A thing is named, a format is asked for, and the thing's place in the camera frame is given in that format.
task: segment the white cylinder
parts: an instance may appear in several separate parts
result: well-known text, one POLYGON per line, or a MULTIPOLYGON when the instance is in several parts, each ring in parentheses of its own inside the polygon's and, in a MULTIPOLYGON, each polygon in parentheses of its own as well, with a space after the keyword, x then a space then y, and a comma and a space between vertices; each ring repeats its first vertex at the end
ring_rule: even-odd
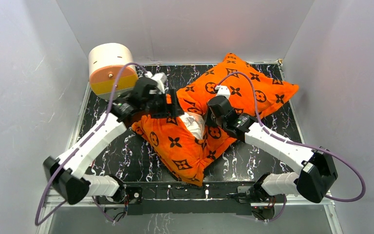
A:
MULTIPOLYGON (((131 52, 122 44, 107 43, 92 49, 88 55, 88 63, 93 92, 100 98, 108 100, 118 72, 129 62, 133 62, 131 52)), ((126 67, 118 81, 114 98, 124 91, 131 90, 137 79, 135 66, 126 67)))

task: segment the black marble surface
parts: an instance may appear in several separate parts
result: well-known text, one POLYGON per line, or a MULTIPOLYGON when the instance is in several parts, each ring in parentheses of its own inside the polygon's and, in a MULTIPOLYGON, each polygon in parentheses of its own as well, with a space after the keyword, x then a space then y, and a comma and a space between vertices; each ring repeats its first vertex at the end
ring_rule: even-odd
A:
MULTIPOLYGON (((171 65, 146 66, 153 74, 166 73, 166 86, 180 89, 192 83, 214 65, 171 65)), ((265 75, 281 79, 276 64, 253 64, 265 75)), ((79 137, 83 136, 107 108, 107 101, 91 92, 79 137)), ((264 118, 264 123, 293 141, 300 142, 300 136, 289 103, 274 114, 264 118)), ((255 181, 264 173, 291 171, 284 163, 257 147, 243 142, 233 143, 223 155, 205 170, 204 181, 255 181)), ((123 181, 176 181, 176 178, 162 164, 157 153, 142 137, 127 130, 115 139, 95 160, 88 174, 115 174, 123 181)))

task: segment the metal frame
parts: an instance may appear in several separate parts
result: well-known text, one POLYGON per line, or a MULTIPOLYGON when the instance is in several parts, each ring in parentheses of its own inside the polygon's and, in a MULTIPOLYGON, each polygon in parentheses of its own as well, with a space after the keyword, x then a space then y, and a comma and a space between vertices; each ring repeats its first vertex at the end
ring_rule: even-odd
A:
MULTIPOLYGON (((280 76, 283 80, 285 80, 280 62, 252 62, 251 64, 278 64, 279 65, 280 76)), ((146 64, 144 66, 166 66, 166 65, 191 65, 191 64, 146 64)), ((66 149, 69 149, 78 139, 80 127, 81 127, 82 121, 84 119, 84 114, 85 114, 86 106, 88 104, 90 93, 91 93, 91 87, 90 87, 90 84, 88 83, 87 89, 85 91, 85 96, 84 96, 81 108, 78 112, 76 123, 75 123, 73 131, 71 132, 70 140, 67 144, 66 149)), ((300 135, 300 139, 301 139, 302 143, 304 143, 305 141, 303 139, 303 135, 302 135, 301 130, 300 130, 299 122, 298 122, 297 116, 296 116, 295 111, 294 111, 295 110, 294 106, 293 106, 291 100, 289 101, 289 103, 290 103, 290 107, 291 107, 293 116, 295 118, 296 126, 298 128, 298 132, 299 132, 299 135, 300 135)), ((338 220, 337 215, 336 215, 335 204, 332 200, 324 198, 321 203, 316 204, 316 203, 312 203, 312 202, 306 200, 302 196, 288 195, 288 196, 286 196, 286 198, 287 198, 286 205, 321 205, 321 206, 323 206, 324 209, 325 209, 326 216, 328 218, 328 222, 329 222, 329 225, 331 227, 332 233, 333 234, 342 234, 343 233, 342 228, 341 228, 340 223, 339 223, 339 220, 338 220)), ((47 199, 44 203, 44 207, 42 208, 41 218, 44 217, 45 215, 47 215, 50 212, 50 210, 52 210, 59 203, 63 202, 63 200, 64 200, 63 197, 61 197, 55 190, 51 189, 49 191, 48 197, 47 197, 47 199)), ((81 202, 79 202, 79 203, 77 203, 73 206, 69 205, 68 203, 64 204, 63 206, 64 207, 96 207, 96 205, 94 204, 94 201, 92 200, 91 197, 86 197, 81 202)), ((123 204, 107 204, 107 205, 102 205, 102 206, 103 207, 117 207, 117 208, 124 207, 123 204)), ((267 205, 265 203, 251 203, 251 206, 267 206, 267 205)), ((37 234, 47 234, 47 233, 49 233, 52 220, 53 220, 53 217, 49 217, 47 219, 47 221, 45 221, 41 226, 39 226, 38 230, 37 230, 37 234)))

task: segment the pillow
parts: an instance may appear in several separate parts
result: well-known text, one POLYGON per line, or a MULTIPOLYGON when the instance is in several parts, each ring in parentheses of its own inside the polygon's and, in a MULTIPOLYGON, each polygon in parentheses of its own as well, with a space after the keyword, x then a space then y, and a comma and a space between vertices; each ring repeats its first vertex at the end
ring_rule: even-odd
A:
MULTIPOLYGON (((207 102, 216 95, 214 88, 217 83, 235 71, 251 78, 262 118, 278 110, 299 88, 286 81, 268 78, 235 54, 229 53, 223 62, 177 91, 183 110, 204 116, 207 102)), ((252 89, 244 76, 232 75, 222 85, 229 88, 229 101, 239 114, 255 115, 252 89)), ((153 119, 143 116, 132 128, 153 146, 161 161, 178 179, 198 186, 203 185, 204 169, 236 140, 222 129, 209 126, 205 126, 203 139, 197 139, 179 117, 153 119)))

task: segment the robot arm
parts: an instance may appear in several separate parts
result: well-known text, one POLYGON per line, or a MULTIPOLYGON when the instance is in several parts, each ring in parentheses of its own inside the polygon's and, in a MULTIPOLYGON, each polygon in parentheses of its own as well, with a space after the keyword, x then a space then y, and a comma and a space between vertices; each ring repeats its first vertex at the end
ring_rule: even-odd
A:
POLYGON ((73 147, 55 159, 48 157, 44 161, 45 174, 49 180, 55 170, 75 152, 75 156, 66 162, 52 183, 55 190, 69 204, 76 204, 86 196, 99 195, 111 197, 116 202, 122 201, 126 196, 126 185, 123 181, 114 175, 86 175, 87 168, 105 147, 123 134, 142 115, 149 114, 152 118, 165 118, 176 117, 184 113, 174 90, 169 90, 171 103, 167 103, 167 94, 163 85, 167 77, 164 73, 154 76, 148 74, 148 76, 150 78, 141 77, 131 91, 120 95, 115 100, 111 112, 103 113, 95 126, 73 147))
POLYGON ((309 148, 287 144, 290 139, 274 131, 267 133, 255 117, 237 114, 230 105, 230 92, 219 86, 217 95, 208 102, 206 124, 220 126, 229 136, 254 145, 284 162, 294 172, 265 174, 254 185, 255 194, 261 200, 278 194, 302 195, 307 200, 320 203, 337 179, 337 172, 330 155, 309 148), (275 135, 285 142, 271 137, 275 135))

